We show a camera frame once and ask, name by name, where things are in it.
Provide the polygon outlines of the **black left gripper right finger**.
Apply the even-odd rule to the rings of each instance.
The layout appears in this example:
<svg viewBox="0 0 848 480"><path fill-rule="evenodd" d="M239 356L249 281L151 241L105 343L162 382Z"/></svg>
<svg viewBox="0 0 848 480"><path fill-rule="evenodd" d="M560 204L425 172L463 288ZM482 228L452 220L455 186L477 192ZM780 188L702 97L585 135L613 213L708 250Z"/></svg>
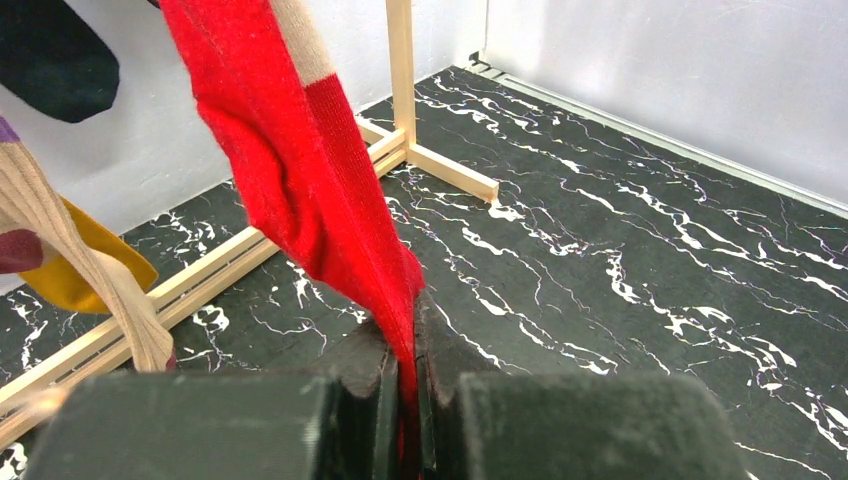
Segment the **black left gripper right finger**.
<svg viewBox="0 0 848 480"><path fill-rule="evenodd" d="M695 379L508 374L415 302L425 479L743 479L726 416Z"/></svg>

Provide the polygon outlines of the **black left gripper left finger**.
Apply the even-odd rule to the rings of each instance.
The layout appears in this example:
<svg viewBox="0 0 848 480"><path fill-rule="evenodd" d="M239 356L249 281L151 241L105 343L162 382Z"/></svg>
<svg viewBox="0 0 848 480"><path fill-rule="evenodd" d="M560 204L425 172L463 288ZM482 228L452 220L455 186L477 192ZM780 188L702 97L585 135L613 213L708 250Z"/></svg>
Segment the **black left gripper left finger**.
<svg viewBox="0 0 848 480"><path fill-rule="evenodd" d="M370 321L299 369L85 381L39 436L26 475L394 479L398 406L397 362Z"/></svg>

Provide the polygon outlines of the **red bear sock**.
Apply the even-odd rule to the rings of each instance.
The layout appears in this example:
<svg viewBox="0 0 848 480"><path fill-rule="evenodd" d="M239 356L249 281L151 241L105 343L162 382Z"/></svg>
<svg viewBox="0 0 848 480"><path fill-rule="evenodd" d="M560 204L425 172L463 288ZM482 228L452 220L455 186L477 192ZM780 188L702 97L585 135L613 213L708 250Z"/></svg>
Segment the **red bear sock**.
<svg viewBox="0 0 848 480"><path fill-rule="evenodd" d="M200 117L231 165L250 224L368 310L399 363L401 470L419 475L415 301L400 241L340 80L301 1L164 1Z"/></svg>

